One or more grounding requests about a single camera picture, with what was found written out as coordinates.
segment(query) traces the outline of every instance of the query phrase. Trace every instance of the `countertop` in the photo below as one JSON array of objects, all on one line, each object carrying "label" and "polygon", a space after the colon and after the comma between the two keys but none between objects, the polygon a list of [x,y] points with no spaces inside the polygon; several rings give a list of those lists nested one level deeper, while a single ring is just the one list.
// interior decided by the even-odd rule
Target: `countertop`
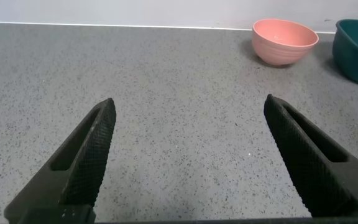
[{"label": "countertop", "polygon": [[308,217],[263,115],[280,97],[358,158],[358,84],[332,34],[294,65],[241,30],[0,24],[5,206],[99,101],[117,110],[96,220]]}]

